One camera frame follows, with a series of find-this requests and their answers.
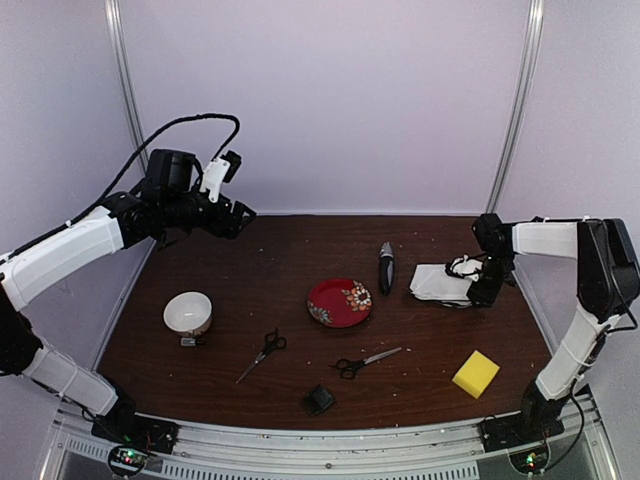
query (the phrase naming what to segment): small black object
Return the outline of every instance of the small black object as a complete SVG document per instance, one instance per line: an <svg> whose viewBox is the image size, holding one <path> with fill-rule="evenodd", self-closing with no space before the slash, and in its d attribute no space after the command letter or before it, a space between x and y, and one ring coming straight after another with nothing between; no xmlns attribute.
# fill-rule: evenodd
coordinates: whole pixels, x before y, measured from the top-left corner
<svg viewBox="0 0 640 480"><path fill-rule="evenodd" d="M226 160L229 162L229 170L227 170L227 174L224 176L222 180L224 183L229 183L233 176L236 174L240 165L242 165L242 157L238 155L236 152L228 150L227 153L220 157L222 160Z"/></svg>
<svg viewBox="0 0 640 480"><path fill-rule="evenodd" d="M189 191L191 170L197 162L193 153L154 150L149 158L145 179L140 185L144 200L163 203Z"/></svg>
<svg viewBox="0 0 640 480"><path fill-rule="evenodd" d="M199 345L204 345L204 340L200 340L199 338L186 338L186 337L182 337L180 339L181 347L197 347Z"/></svg>
<svg viewBox="0 0 640 480"><path fill-rule="evenodd" d="M315 417L322 412L326 412L334 401L335 399L329 390L322 385L318 385L302 398L302 408L309 415Z"/></svg>
<svg viewBox="0 0 640 480"><path fill-rule="evenodd" d="M378 275L380 291L385 296L391 293L391 286L393 285L394 264L395 259L393 256L393 250L391 249L391 244L389 242L386 242L380 249Z"/></svg>

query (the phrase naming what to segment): white cloth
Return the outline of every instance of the white cloth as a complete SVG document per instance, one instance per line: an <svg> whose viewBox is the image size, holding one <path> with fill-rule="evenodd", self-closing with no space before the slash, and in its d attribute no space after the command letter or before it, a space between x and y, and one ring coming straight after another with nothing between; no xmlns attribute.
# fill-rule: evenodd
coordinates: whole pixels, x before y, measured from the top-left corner
<svg viewBox="0 0 640 480"><path fill-rule="evenodd" d="M462 261L453 270L460 274L473 273L482 268L482 263L477 260ZM447 275L444 265L427 264L417 265L411 280L411 293L419 300L436 300L442 302L469 303L467 290L477 275L465 278L456 278Z"/></svg>

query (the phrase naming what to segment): metal frame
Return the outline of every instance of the metal frame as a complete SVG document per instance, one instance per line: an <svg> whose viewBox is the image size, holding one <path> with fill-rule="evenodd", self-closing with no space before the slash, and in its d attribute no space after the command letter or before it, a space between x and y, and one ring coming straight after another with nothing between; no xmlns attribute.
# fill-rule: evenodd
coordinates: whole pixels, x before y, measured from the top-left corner
<svg viewBox="0 0 640 480"><path fill-rule="evenodd" d="M105 0L105 10L107 14L109 36L111 37L113 52L118 65L120 86L122 87L122 95L124 97L125 108L127 111L129 133L131 134L131 140L133 141L134 146L137 147L144 141L144 134L140 123L138 106L133 93L133 82L131 80L131 71L129 69L129 61L127 59L127 50L125 48L122 20L120 19L119 0ZM146 150L140 154L139 160L142 171L146 171L149 163L149 155Z"/></svg>
<svg viewBox="0 0 640 480"><path fill-rule="evenodd" d="M502 154L500 156L500 164L493 182L489 202L487 203L486 212L495 212L502 190L509 173L509 167L515 153L518 135L522 126L524 117L524 109L529 97L531 81L536 68L538 59L538 51L540 50L540 39L542 37L542 23L544 20L544 0L531 0L529 8L529 23L527 24L527 33L525 35L524 50L522 52L522 63L520 65L520 76L518 77L518 86L516 88L516 96L513 101L513 109L511 111L511 119L507 128L507 135L502 146Z"/></svg>
<svg viewBox="0 0 640 480"><path fill-rule="evenodd" d="M587 419L580 445L590 455L595 478L617 480L619 474L596 404L589 394L578 401ZM173 455L159 454L146 472L167 479L404 480L422 475L430 478L429 473L432 478L446 478L438 472L465 470L471 474L460 478L473 479L479 478L475 475L478 462L508 455L505 450L484 453L477 427L481 420L327 431L262 430L173 420L180 426ZM552 449L558 440L566 443L578 431L580 417L573 404L564 408L562 421L566 431L551 440ZM60 475L67 454L103 462L115 444L92 437L90 429L77 407L63 404L48 435L51 448L43 458L39 478L65 478Z"/></svg>

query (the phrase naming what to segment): dark wooden surface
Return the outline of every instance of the dark wooden surface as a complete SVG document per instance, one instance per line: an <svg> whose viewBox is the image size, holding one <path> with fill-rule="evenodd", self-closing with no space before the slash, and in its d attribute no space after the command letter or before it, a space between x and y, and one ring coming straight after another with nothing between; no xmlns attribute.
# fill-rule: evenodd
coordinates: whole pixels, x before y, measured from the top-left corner
<svg viewBox="0 0 640 480"><path fill-rule="evenodd" d="M549 359L536 323L516 288L491 309L427 305L406 290L415 265L476 253L472 219L460 217L262 217L234 241L194 232L154 253L124 309L99 371L137 401L139 411L232 426L292 429L424 425L517 410L527 383ZM391 241L396 280L377 290L377 256ZM373 293L370 318L349 329L313 320L306 295L317 282L350 277ZM163 323L166 303L196 290L214 304L206 345L183 348ZM235 381L280 328L289 345L242 383ZM353 381L330 369L405 350L360 371ZM474 350L501 369L475 400L451 379ZM337 398L319 417L299 406L321 383Z"/></svg>

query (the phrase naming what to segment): knife handle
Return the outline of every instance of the knife handle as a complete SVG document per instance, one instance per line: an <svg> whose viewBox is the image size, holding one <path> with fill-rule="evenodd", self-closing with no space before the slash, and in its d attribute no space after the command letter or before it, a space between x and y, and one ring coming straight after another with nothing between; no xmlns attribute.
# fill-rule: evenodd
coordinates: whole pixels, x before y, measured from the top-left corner
<svg viewBox="0 0 640 480"><path fill-rule="evenodd" d="M384 255L380 257L380 291L382 295L389 295L391 292L391 285L393 285L393 273L394 273L394 260L390 255Z"/></svg>

